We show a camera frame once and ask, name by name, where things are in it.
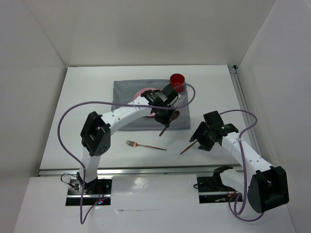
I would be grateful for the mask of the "brown wooden spoon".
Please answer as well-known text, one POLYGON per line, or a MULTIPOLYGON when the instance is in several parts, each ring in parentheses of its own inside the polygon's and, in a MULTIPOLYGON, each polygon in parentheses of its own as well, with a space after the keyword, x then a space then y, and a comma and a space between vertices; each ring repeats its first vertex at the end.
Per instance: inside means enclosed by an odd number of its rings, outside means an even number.
POLYGON ((169 124, 167 126, 165 126, 165 128, 161 131, 161 133, 159 134, 159 136, 162 136, 164 134, 164 132, 169 128, 170 124, 172 121, 176 120, 180 115, 180 112, 178 110, 175 110, 170 119, 169 119, 169 124))

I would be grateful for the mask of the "pink plate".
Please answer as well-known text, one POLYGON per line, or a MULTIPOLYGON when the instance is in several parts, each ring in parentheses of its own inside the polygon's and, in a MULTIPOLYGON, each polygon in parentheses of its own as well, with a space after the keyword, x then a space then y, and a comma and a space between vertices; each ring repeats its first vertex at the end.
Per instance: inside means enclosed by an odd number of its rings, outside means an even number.
MULTIPOLYGON (((134 97, 133 97, 133 100, 135 100, 136 98, 140 97, 142 93, 144 93, 145 91, 158 91, 158 89, 156 88, 144 88, 144 89, 141 89, 140 91, 138 91, 134 97)), ((156 114, 155 113, 150 113, 148 116, 146 116, 145 118, 154 118, 156 114)))

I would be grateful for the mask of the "red mug black handle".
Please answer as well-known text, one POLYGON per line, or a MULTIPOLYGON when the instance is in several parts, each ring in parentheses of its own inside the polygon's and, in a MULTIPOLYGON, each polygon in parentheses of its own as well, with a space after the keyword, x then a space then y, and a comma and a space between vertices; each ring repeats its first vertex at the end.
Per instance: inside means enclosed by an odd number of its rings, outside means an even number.
POLYGON ((184 89, 185 77, 179 73, 172 74, 170 76, 170 85, 177 93, 181 93, 184 89))

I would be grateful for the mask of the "grey cloth placemat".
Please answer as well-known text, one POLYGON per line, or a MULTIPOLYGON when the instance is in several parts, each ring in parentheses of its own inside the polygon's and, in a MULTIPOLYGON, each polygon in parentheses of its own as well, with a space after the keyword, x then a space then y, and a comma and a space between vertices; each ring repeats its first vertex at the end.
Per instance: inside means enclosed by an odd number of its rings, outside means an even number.
MULTIPOLYGON (((114 103, 129 103, 135 95, 145 88, 155 88, 162 90, 169 84, 169 80, 150 79, 150 80, 125 80, 115 81, 113 86, 113 102, 114 103)), ((170 130, 188 130, 190 129, 190 112, 186 106, 178 110, 179 117, 172 121, 169 126, 170 130)), ((131 122, 120 128, 120 131, 160 131, 164 126, 154 120, 153 117, 141 117, 138 120, 131 122)))

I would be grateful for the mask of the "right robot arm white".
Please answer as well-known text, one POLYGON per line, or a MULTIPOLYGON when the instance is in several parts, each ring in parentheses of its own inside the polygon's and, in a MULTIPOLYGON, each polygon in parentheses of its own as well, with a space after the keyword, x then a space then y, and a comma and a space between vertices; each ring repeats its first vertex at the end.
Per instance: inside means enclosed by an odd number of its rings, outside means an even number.
POLYGON ((232 166, 213 171, 212 185, 217 190, 229 187, 242 194, 252 209, 262 214, 289 202, 286 171, 264 160, 242 137, 233 124, 225 124, 218 111, 204 114, 190 141, 199 143, 199 149, 211 151, 215 144, 226 149, 243 167, 237 172, 232 166))

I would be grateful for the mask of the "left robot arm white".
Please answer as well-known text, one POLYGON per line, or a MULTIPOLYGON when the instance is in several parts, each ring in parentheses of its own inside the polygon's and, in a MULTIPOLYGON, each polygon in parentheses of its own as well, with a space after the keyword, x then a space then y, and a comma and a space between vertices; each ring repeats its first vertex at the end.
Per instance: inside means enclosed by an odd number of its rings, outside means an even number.
POLYGON ((111 136, 129 123, 155 114, 155 121, 169 127, 175 110, 178 93, 167 85, 163 90, 146 90, 126 106, 99 115, 88 115, 80 136, 83 146, 83 166, 77 172, 78 187, 84 193, 92 193, 98 179, 97 170, 101 156, 111 146, 111 136))

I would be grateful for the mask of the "copper knife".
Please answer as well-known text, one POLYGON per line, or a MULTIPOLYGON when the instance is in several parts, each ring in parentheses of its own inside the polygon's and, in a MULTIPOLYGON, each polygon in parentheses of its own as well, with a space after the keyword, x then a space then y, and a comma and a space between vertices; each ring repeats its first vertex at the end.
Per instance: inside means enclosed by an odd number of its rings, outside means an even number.
POLYGON ((194 146, 197 143, 197 140, 195 140, 194 142, 192 142, 189 146, 187 146, 181 153, 180 155, 182 155, 183 153, 185 153, 187 150, 189 150, 192 146, 194 146))

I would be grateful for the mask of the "copper fork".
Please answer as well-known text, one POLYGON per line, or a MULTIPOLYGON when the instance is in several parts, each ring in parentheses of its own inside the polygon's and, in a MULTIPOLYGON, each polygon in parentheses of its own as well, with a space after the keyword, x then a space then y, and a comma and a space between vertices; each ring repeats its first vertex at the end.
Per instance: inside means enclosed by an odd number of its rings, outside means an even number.
POLYGON ((137 142, 129 141, 129 140, 126 140, 125 143, 127 145, 131 146, 131 147, 134 147, 134 148, 136 148, 136 147, 144 147, 144 148, 149 148, 149 149, 167 151, 166 149, 163 149, 163 148, 158 148, 158 147, 153 147, 153 146, 148 146, 148 145, 142 145, 142 144, 138 144, 137 142))

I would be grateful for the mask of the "aluminium rail right side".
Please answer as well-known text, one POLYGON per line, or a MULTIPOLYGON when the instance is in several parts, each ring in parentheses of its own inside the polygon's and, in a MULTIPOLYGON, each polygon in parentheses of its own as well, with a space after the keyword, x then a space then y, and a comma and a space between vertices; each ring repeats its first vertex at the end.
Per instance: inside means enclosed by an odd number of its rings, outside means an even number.
MULTIPOLYGON (((246 99, 245 99, 245 96, 244 96, 244 93, 242 90, 241 82, 240 82, 239 77, 238 77, 237 66, 228 66, 228 70, 229 70, 231 80, 232 80, 233 85, 234 85, 234 89, 235 89, 235 92, 236 92, 236 95, 238 98, 240 108, 242 110, 246 110, 249 112, 249 109, 248 109, 248 106, 246 103, 246 99)), ((250 127, 253 123, 255 123, 254 117, 249 115, 248 113, 242 112, 242 116, 243 116, 246 127, 250 127)), ((254 127, 247 130, 247 132, 248 132, 248 137, 250 140, 250 145, 256 151, 256 153, 259 154, 259 156, 262 156, 261 149, 259 146, 259 142, 258 142, 256 133, 255 133, 254 127)))

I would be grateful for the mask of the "aluminium rail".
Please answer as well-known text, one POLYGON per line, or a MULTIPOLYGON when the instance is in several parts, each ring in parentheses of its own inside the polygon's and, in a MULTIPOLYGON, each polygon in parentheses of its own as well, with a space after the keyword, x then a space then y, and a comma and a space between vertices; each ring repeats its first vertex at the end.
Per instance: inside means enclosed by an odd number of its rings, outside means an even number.
MULTIPOLYGON (((114 175, 151 175, 151 174, 207 174, 224 165, 209 166, 162 166, 162 167, 134 167, 134 168, 100 168, 98 176, 114 175)), ((41 169, 39 177, 60 176, 65 173, 75 175, 77 169, 41 169)))
MULTIPOLYGON (((244 93, 242 90, 241 82, 240 82, 239 77, 238 77, 237 66, 228 66, 228 70, 229 70, 231 80, 232 80, 233 85, 234 85, 234 89, 235 89, 235 92, 236 92, 236 95, 238 98, 240 108, 242 110, 246 110, 249 112, 249 109, 248 109, 248 106, 246 103, 246 99, 245 99, 245 96, 244 96, 244 93)), ((242 112, 242 116, 243 116, 246 127, 250 127, 253 123, 255 123, 254 117, 249 115, 248 113, 242 112)), ((256 151, 256 153, 259 154, 259 156, 262 156, 261 149, 259 146, 259 142, 258 142, 256 133, 255 133, 254 127, 247 130, 247 132, 248 132, 248 137, 250 140, 250 145, 256 151)))

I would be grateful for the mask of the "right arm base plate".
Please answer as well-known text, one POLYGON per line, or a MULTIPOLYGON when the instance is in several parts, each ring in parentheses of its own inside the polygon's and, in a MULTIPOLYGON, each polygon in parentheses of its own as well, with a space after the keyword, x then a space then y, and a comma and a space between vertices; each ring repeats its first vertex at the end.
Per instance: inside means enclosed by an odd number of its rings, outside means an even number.
POLYGON ((199 203, 225 203, 238 194, 231 187, 216 182, 214 177, 197 177, 193 188, 198 191, 199 203))

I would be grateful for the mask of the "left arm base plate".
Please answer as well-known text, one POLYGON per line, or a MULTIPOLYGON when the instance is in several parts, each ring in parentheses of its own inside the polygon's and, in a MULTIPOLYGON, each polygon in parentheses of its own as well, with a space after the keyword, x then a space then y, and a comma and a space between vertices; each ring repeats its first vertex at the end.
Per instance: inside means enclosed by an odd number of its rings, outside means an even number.
MULTIPOLYGON (((69 188, 66 197, 66 206, 79 206, 82 193, 82 187, 79 182, 72 178, 69 182, 69 188)), ((111 203, 112 178, 98 179, 95 187, 91 191, 83 191, 83 206, 92 206, 96 203, 98 206, 110 205, 111 203)))

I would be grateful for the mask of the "aluminium rail front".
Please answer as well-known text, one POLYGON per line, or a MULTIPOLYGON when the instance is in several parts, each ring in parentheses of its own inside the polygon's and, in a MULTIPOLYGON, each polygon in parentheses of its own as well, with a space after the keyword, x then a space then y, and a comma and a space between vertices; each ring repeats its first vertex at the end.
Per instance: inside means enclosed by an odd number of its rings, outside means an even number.
MULTIPOLYGON (((134 167, 134 168, 100 168, 98 176, 114 175, 151 175, 151 174, 207 174, 224 165, 209 166, 162 166, 162 167, 134 167)), ((75 175, 77 169, 41 169, 39 177, 60 176, 65 173, 75 175)))

